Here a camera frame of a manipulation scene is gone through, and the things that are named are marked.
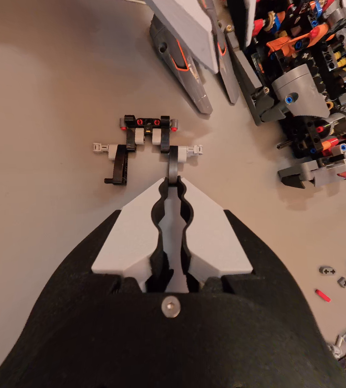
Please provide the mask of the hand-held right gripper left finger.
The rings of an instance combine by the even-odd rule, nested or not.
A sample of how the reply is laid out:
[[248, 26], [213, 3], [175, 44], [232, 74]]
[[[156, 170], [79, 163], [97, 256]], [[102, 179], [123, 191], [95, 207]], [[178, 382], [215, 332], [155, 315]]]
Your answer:
[[163, 247], [168, 178], [162, 178], [119, 212], [93, 265], [95, 274], [134, 278], [142, 291], [165, 292], [174, 270]]

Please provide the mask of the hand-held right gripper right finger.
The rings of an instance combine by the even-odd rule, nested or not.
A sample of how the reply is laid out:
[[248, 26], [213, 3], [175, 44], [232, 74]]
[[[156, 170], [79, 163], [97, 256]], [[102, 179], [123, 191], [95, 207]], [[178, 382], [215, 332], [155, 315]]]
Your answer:
[[188, 291], [198, 292], [209, 278], [246, 275], [253, 271], [225, 210], [186, 178], [177, 178], [180, 216], [181, 267]]

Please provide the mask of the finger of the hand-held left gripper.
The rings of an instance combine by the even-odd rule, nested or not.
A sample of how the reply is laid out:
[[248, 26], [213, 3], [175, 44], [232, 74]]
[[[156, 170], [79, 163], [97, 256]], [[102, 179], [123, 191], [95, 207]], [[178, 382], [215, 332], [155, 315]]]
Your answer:
[[241, 49], [247, 49], [252, 40], [256, 0], [228, 0], [228, 10]]
[[146, 0], [146, 4], [199, 63], [213, 74], [219, 72], [212, 23], [198, 1]]

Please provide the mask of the black curved lego beam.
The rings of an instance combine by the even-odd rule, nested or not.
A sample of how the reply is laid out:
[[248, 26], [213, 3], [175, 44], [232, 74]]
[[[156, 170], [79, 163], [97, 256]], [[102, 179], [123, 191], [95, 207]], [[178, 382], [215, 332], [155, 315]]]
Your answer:
[[178, 146], [170, 146], [168, 165], [168, 184], [176, 186], [178, 178]]

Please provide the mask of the black axle white connector subassembly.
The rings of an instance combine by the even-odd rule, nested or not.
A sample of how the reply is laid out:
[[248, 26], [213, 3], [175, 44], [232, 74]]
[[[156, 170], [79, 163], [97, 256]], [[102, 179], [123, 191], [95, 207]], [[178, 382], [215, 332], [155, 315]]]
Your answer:
[[203, 155], [203, 146], [194, 145], [194, 146], [178, 146], [177, 148], [177, 162], [186, 163], [187, 159], [193, 156]]

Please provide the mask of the black white lego frame subassembly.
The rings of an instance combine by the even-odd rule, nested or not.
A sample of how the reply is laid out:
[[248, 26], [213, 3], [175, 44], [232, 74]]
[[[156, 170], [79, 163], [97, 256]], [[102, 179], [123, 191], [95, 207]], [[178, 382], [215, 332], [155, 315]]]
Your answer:
[[160, 118], [136, 118], [125, 115], [119, 120], [119, 127], [126, 132], [125, 144], [109, 144], [109, 160], [114, 162], [112, 178], [105, 178], [105, 184], [127, 185], [128, 154], [135, 153], [137, 146], [144, 145], [147, 136], [158, 146], [162, 154], [169, 154], [170, 134], [178, 130], [179, 121], [170, 116]]

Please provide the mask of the silver orange-striped lego panel subassembly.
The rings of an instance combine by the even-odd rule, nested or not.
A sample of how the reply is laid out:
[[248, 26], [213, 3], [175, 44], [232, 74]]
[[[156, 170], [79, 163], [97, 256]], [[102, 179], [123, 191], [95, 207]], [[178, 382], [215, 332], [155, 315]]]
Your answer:
[[[211, 0], [198, 2], [212, 23], [215, 52], [219, 66], [217, 74], [221, 77], [230, 103], [235, 104], [239, 97], [239, 86], [215, 3]], [[160, 58], [176, 76], [199, 112], [211, 114], [213, 109], [196, 67], [196, 63], [199, 62], [189, 48], [184, 42], [176, 39], [154, 13], [149, 33]]]

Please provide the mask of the grey black lego car model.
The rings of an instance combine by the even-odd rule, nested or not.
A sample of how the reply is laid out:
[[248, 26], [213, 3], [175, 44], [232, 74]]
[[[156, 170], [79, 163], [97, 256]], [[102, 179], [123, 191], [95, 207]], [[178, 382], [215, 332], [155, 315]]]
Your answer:
[[257, 1], [252, 40], [224, 30], [235, 75], [256, 125], [278, 121], [300, 163], [278, 171], [304, 189], [346, 180], [346, 5]]

